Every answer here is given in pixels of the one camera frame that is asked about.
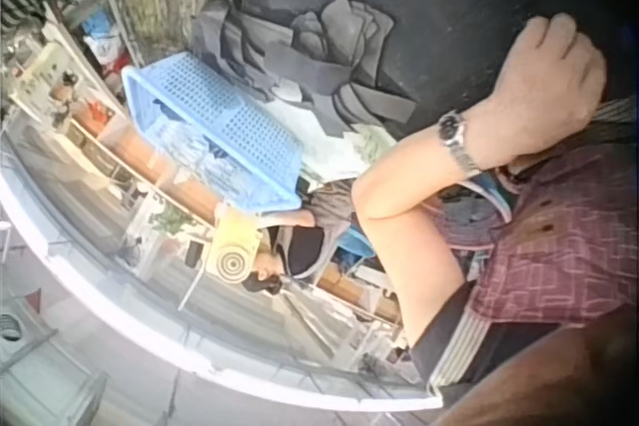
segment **forearm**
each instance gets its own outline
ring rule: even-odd
[[[490,100],[470,109],[466,150],[483,170],[508,161],[491,145]],[[399,142],[353,187],[357,215],[380,219],[407,212],[440,190],[464,180],[463,172],[437,134],[437,125]]]

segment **blue plastic basket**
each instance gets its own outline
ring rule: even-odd
[[[154,147],[171,154],[167,132],[176,119],[194,138],[207,139],[219,160],[209,162],[213,169],[198,164],[194,173],[234,207],[249,213],[300,207],[301,144],[196,57],[184,52],[143,69],[126,67],[122,78],[136,128]]]

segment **brown patterned cloth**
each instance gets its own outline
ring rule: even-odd
[[[636,145],[548,161],[522,190],[469,307],[495,322],[584,323],[636,303]]]

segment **woman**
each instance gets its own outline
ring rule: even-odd
[[[350,227],[352,181],[333,182],[312,193],[302,210],[272,213],[259,228],[269,231],[269,246],[258,250],[253,271],[242,285],[250,292],[278,294],[282,278],[308,278],[327,264],[337,241]]]
[[[404,139],[353,187],[359,222],[397,294],[411,357],[446,405],[560,325],[636,304],[634,147],[582,147],[546,159],[521,190],[511,224],[493,232],[477,283],[465,282],[421,206],[582,131],[605,82],[602,54],[572,18],[534,18],[490,97]]]

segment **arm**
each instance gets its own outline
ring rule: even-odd
[[[604,83],[601,53],[570,17],[532,19],[492,95],[464,114],[466,150],[483,170],[541,152],[586,127]],[[434,126],[397,144],[353,187],[357,217],[395,287],[411,345],[464,282],[419,204],[461,180]]]

